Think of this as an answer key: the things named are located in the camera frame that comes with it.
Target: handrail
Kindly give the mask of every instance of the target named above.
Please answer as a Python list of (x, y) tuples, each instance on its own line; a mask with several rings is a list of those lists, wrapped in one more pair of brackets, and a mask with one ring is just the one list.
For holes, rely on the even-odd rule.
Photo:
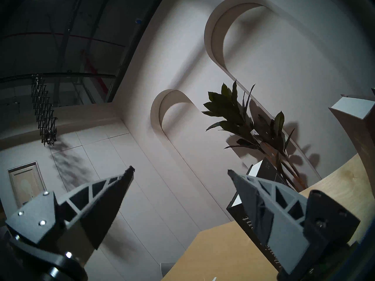
[(29, 74), (21, 74), (15, 76), (8, 76), (4, 78), (0, 78), (0, 83), (5, 81), (11, 80), (20, 80), (20, 79), (27, 79), (27, 78), (34, 78), (36, 76), (40, 76), (43, 78), (50, 78), (50, 77), (95, 77), (95, 78), (116, 78), (114, 74), (103, 74), (103, 73), (86, 73), (86, 72), (42, 72), (42, 73), (29, 73)]

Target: book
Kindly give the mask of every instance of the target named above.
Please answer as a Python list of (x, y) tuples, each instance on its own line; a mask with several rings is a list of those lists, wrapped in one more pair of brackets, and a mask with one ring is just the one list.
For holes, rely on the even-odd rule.
[[(278, 183), (284, 183), (277, 170), (267, 160), (267, 158), (264, 158), (261, 162), (251, 167), (248, 171), (248, 175), (276, 181)], [(280, 271), (282, 269), (282, 266), (280, 265), (280, 262), (274, 255), (271, 248), (268, 245), (261, 244), (256, 234), (253, 232), (253, 225), (245, 212), (238, 193), (234, 195), (226, 210), (243, 229), (243, 231), (248, 235), (248, 237), (253, 241), (257, 248), (263, 253), (267, 260), (276, 268), (276, 270)]]

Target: metal beam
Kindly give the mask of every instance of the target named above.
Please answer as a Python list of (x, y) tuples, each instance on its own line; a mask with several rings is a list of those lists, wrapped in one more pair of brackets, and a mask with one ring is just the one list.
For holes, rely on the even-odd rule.
[(140, 40), (142, 38), (142, 35), (147, 28), (147, 25), (151, 21), (152, 16), (156, 12), (156, 9), (159, 7), (161, 2), (162, 2), (162, 0), (154, 0), (151, 8), (147, 12), (145, 18), (142, 20), (141, 26), (138, 29), (136, 35), (134, 36), (134, 38), (133, 38), (133, 40), (132, 40), (132, 42), (129, 46), (129, 50), (127, 51), (127, 54), (124, 58), (124, 61), (120, 66), (120, 70), (117, 74), (116, 80), (115, 80), (112, 88), (109, 91), (110, 94), (108, 96), (108, 102), (113, 101), (113, 98), (114, 98), (114, 96), (115, 96), (115, 94), (116, 94), (116, 92), (117, 92), (117, 90), (120, 86), (120, 83), (122, 82), (122, 79), (124, 78), (124, 75), (127, 71), (127, 68), (129, 67), (130, 61), (133, 58), (134, 52), (137, 49), (138, 43), (140, 42)]
[[(65, 52), (66, 52), (66, 47), (68, 45), (69, 36), (72, 31), (74, 21), (75, 21), (75, 18), (77, 17), (78, 9), (81, 3), (82, 3), (82, 0), (76, 0), (74, 7), (72, 9), (70, 19), (65, 26), (63, 40), (61, 42), (60, 49), (58, 51), (58, 56), (57, 56), (56, 72), (61, 72), (63, 68), (64, 62), (65, 62)], [(59, 92), (60, 92), (60, 78), (56, 78), (55, 87), (53, 90), (53, 104), (55, 106), (58, 106)]]
[(103, 15), (103, 12), (104, 12), (104, 9), (105, 9), (105, 6), (107, 5), (109, 0), (103, 0), (102, 2), (102, 5), (100, 6), (100, 9), (99, 9), (99, 12), (98, 14), (96, 15), (96, 19), (95, 19), (95, 22), (94, 22), (94, 25), (91, 29), (91, 33), (90, 33), (90, 39), (88, 40), (87, 42), (87, 46), (86, 46), (86, 54), (89, 55), (90, 54), (90, 48), (91, 48), (91, 42), (92, 42), (92, 39), (95, 35), (95, 32), (98, 28), (98, 25), (99, 25), (99, 22), (100, 22), (100, 18), (102, 17)]
[(29, 73), (21, 74), (15, 76), (8, 76), (0, 78), (1, 82), (28, 79), (36, 76), (41, 76), (43, 78), (61, 78), (61, 77), (95, 77), (95, 78), (116, 78), (114, 74), (104, 74), (104, 73), (85, 73), (85, 72), (42, 72), (42, 73)]

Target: black book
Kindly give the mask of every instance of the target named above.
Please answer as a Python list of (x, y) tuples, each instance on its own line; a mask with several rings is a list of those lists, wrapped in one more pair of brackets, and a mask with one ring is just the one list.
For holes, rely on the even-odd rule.
[[(280, 175), (278, 174), (277, 170), (267, 160), (267, 158), (263, 159), (256, 176), (259, 178), (276, 181), (279, 183), (284, 183)], [(234, 220), (249, 236), (249, 238), (258, 247), (258, 249), (263, 253), (263, 255), (267, 258), (267, 260), (270, 261), (270, 263), (276, 268), (277, 271), (280, 271), (282, 268), (280, 265), (280, 262), (275, 257), (275, 255), (273, 254), (273, 252), (271, 251), (268, 245), (262, 245), (260, 243), (258, 237), (253, 232), (253, 226), (245, 212), (245, 209), (243, 208), (242, 202), (239, 200), (239, 198), (237, 198), (237, 196), (238, 196), (238, 193), (234, 195), (234, 197), (232, 198), (232, 201), (229, 203), (226, 210), (231, 214)]]

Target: green leaf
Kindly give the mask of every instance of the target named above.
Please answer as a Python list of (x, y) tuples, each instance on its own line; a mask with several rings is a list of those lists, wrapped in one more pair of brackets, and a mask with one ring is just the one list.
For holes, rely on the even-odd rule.
[(241, 146), (241, 145), (234, 145), (234, 146), (228, 146), (228, 147), (225, 147), (224, 149), (227, 149), (227, 148), (235, 148), (235, 147), (243, 147), (243, 148), (249, 148), (249, 149), (254, 149), (254, 150), (258, 150), (258, 147), (254, 145), (254, 147), (250, 147), (250, 146)]
[(218, 105), (213, 102), (205, 103), (204, 106), (217, 116), (222, 116), (232, 123), (243, 124), (242, 117), (231, 109), (218, 107)]
[(244, 105), (244, 99), (242, 100), (242, 117), (244, 121), (246, 121), (246, 112), (248, 111), (249, 100), (250, 94), (248, 96), (248, 100), (246, 101), (246, 105)]
[(217, 116), (221, 116), (220, 108), (213, 102), (207, 102), (203, 104), (208, 110), (216, 114)]
[(232, 122), (228, 121), (221, 121), (220, 126), (223, 128), (224, 131), (231, 132), (235, 135), (242, 137), (236, 124), (233, 124)]
[(243, 114), (244, 109), (245, 109), (245, 93), (243, 93), (243, 97), (242, 97), (242, 117), (243, 117), (243, 120), (245, 120), (245, 115)]
[(215, 127), (218, 127), (220, 126), (220, 122), (217, 122), (217, 123), (214, 123), (213, 125), (209, 126), (207, 129), (206, 129), (206, 132), (212, 128), (215, 128)]
[(284, 152), (285, 152), (285, 150), (287, 149), (287, 146), (288, 146), (288, 144), (289, 144), (290, 137), (292, 136), (294, 130), (295, 130), (295, 128), (292, 130), (292, 132), (290, 132), (290, 134), (289, 134), (289, 136), (288, 136), (288, 139), (287, 139), (287, 141), (285, 142)]
[(223, 96), (220, 93), (209, 91), (208, 98), (210, 99), (211, 102), (215, 103), (215, 105), (218, 107), (228, 108), (228, 109), (232, 109), (233, 111), (236, 111), (232, 104), (232, 101), (228, 100), (226, 96)]
[(284, 114), (279, 112), (275, 117), (275, 131), (277, 135), (282, 133), (282, 127), (284, 126)]
[(205, 115), (207, 115), (207, 116), (217, 116), (213, 112), (211, 112), (210, 110), (206, 110), (206, 111), (204, 111), (202, 113), (205, 114)]
[(232, 103), (235, 109), (240, 113), (240, 109), (238, 108), (238, 102), (237, 102), (237, 80), (233, 83), (232, 86)]
[(251, 90), (250, 90), (250, 94), (251, 94), (251, 92), (253, 91), (254, 86), (255, 86), (255, 84), (254, 84), (253, 87), (251, 88)]
[(246, 139), (247, 141), (251, 143), (258, 143), (255, 139), (254, 136), (251, 134), (251, 130), (247, 126), (239, 126), (238, 130), (240, 132), (240, 135), (242, 138)]
[(273, 148), (278, 150), (281, 154), (284, 154), (284, 135), (281, 134), (279, 136), (276, 136), (276, 138), (273, 141)]
[(248, 147), (250, 149), (258, 149), (259, 147), (259, 145), (255, 145), (254, 143), (246, 141), (245, 139), (238, 139), (237, 144), (239, 144), (240, 146)]
[(284, 170), (282, 169), (282, 166), (281, 166), (281, 161), (280, 161), (279, 152), (277, 152), (277, 154), (276, 154), (276, 169), (277, 169), (277, 171), (280, 172), (281, 174), (284, 173)]
[(221, 94), (225, 96), (228, 100), (232, 101), (232, 92), (231, 90), (223, 83), (221, 86)]
[(259, 121), (254, 123), (254, 129), (263, 138), (263, 141), (269, 143), (272, 140), (270, 135), (270, 126), (262, 115), (258, 115), (258, 119)]
[(270, 135), (271, 135), (272, 138), (274, 138), (276, 136), (274, 127), (275, 127), (275, 120), (272, 119), (270, 121)]
[(239, 145), (243, 145), (243, 146), (251, 146), (251, 145), (254, 145), (253, 143), (250, 143), (249, 141), (245, 140), (245, 139), (238, 139), (237, 140), (237, 144)]

